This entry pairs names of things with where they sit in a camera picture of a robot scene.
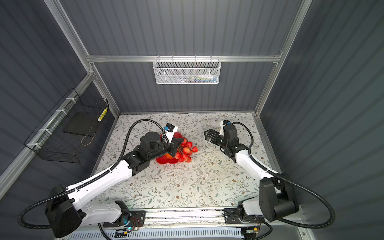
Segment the floral table mat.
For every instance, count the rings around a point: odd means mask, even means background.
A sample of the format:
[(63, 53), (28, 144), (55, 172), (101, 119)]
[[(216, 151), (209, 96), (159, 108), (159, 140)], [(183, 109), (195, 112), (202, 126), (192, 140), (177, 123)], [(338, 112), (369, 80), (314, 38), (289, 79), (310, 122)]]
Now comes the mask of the floral table mat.
[(124, 201), (131, 209), (230, 207), (257, 197), (259, 182), (204, 138), (204, 131), (220, 129), (220, 122), (237, 123), (240, 142), (252, 146), (255, 158), (269, 164), (263, 142), (251, 113), (121, 115), (110, 136), (96, 172), (110, 167), (119, 157), (125, 138), (127, 151), (139, 144), (145, 133), (159, 131), (167, 123), (198, 148), (187, 162), (174, 165), (152, 161), (148, 168), (91, 200), (93, 205)]

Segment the orange fake bell pepper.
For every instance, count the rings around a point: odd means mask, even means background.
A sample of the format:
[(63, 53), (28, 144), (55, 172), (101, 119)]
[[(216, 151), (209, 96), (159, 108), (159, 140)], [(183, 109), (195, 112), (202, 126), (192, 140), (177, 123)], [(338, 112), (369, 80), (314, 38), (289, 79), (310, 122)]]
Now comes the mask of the orange fake bell pepper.
[(173, 159), (174, 158), (170, 154), (165, 154), (164, 157), (167, 158), (167, 159)]

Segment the yellow marker in basket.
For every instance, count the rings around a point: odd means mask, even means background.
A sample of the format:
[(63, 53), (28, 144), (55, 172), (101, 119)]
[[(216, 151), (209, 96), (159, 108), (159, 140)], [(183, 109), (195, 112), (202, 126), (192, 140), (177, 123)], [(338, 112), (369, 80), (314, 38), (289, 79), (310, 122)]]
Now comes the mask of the yellow marker in basket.
[(106, 107), (102, 112), (101, 112), (101, 114), (99, 115), (99, 117), (98, 117), (98, 119), (97, 119), (97, 121), (98, 122), (101, 122), (102, 120), (103, 120), (103, 118), (105, 117), (105, 115), (106, 115), (106, 113), (108, 112), (108, 107)]

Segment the red fake grape bunch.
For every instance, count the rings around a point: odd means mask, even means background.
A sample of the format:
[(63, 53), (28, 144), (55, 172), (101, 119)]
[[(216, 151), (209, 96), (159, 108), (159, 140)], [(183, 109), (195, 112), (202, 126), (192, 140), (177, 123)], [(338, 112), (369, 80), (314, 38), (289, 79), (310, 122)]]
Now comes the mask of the red fake grape bunch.
[(176, 163), (191, 163), (192, 155), (199, 151), (199, 148), (195, 146), (192, 142), (188, 141), (187, 138), (182, 137), (183, 142), (180, 147), (177, 149), (174, 159)]

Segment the red flower-shaped fruit bowl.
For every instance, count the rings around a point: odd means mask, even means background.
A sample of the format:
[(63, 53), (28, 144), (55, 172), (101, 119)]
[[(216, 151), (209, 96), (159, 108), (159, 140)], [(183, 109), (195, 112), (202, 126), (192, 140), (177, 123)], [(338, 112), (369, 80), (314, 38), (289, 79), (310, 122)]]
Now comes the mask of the red flower-shaped fruit bowl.
[(175, 157), (172, 157), (170, 154), (165, 154), (162, 157), (156, 158), (156, 162), (161, 165), (165, 164), (177, 164), (182, 163), (185, 161), (185, 159), (182, 157), (184, 154), (184, 147), (186, 146), (187, 140), (184, 140), (184, 142), (181, 144), (181, 146), (178, 148), (177, 153)]

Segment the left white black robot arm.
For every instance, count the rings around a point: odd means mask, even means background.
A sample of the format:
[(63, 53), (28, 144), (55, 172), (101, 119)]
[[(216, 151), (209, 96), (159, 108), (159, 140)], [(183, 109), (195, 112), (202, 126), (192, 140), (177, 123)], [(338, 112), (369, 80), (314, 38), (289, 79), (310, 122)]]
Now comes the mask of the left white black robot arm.
[(59, 185), (53, 188), (50, 196), (59, 196), (49, 200), (45, 215), (56, 238), (65, 237), (77, 228), (104, 222), (121, 226), (133, 225), (128, 207), (121, 201), (113, 204), (91, 207), (90, 200), (110, 187), (125, 181), (147, 168), (151, 160), (165, 154), (175, 156), (183, 143), (182, 138), (175, 138), (174, 133), (166, 132), (171, 139), (170, 145), (163, 143), (156, 132), (149, 132), (141, 137), (141, 143), (117, 162), (116, 167), (109, 167), (88, 179), (67, 188)]

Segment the items in white basket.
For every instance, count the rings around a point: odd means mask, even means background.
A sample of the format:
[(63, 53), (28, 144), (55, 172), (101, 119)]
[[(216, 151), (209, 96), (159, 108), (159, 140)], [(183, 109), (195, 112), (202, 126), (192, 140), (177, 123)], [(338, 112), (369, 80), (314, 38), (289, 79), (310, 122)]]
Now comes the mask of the items in white basket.
[(219, 76), (203, 74), (203, 75), (192, 75), (180, 79), (184, 83), (218, 83)]

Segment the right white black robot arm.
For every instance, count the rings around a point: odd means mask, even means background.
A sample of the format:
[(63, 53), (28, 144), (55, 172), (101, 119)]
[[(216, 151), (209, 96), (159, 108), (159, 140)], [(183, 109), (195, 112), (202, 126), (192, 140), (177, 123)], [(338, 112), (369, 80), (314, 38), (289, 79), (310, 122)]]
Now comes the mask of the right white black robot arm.
[(251, 146), (240, 143), (236, 124), (221, 122), (220, 131), (204, 131), (205, 139), (218, 146), (234, 163), (259, 182), (259, 195), (239, 203), (243, 216), (264, 217), (268, 221), (281, 220), (299, 211), (295, 190), (292, 184), (280, 180), (277, 172), (269, 169), (251, 154)]

